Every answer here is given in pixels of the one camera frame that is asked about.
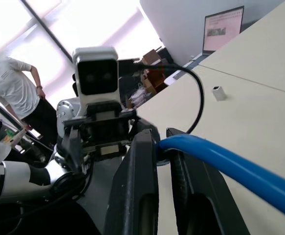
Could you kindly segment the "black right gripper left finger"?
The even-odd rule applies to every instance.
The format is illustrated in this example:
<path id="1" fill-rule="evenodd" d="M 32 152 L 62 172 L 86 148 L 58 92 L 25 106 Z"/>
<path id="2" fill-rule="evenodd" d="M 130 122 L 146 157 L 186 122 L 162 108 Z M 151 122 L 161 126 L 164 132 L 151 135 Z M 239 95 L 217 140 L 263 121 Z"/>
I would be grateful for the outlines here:
<path id="1" fill-rule="evenodd" d="M 143 130 L 113 177 L 104 234 L 155 235 L 158 208 L 156 142 L 151 130 Z"/>

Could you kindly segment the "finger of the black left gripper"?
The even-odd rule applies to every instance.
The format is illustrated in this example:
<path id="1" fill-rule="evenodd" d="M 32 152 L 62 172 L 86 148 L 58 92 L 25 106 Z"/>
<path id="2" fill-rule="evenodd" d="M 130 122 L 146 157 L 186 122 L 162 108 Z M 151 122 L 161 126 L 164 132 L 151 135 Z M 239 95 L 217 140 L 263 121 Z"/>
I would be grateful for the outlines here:
<path id="1" fill-rule="evenodd" d="M 77 127 L 69 127 L 65 130 L 64 137 L 58 144 L 60 155 L 66 165 L 74 173 L 83 173 L 83 146 L 80 130 Z"/>
<path id="2" fill-rule="evenodd" d="M 142 132 L 145 129 L 150 129 L 152 137 L 155 141 L 160 141 L 160 134 L 158 132 L 158 129 L 156 126 L 154 126 L 152 123 L 148 122 L 147 120 L 138 117 L 135 120 L 131 120 L 131 130 L 129 132 L 129 137 L 133 139 L 133 137 L 138 134 L 139 132 Z"/>

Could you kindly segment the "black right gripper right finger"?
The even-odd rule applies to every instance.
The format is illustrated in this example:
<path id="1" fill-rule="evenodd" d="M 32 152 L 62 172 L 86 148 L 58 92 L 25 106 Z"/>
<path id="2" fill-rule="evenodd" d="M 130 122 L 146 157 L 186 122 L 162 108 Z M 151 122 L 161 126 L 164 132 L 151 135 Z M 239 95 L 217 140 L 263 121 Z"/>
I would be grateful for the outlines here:
<path id="1" fill-rule="evenodd" d="M 172 149 L 170 160 L 180 235 L 247 235 L 249 230 L 222 174 L 208 163 Z"/>

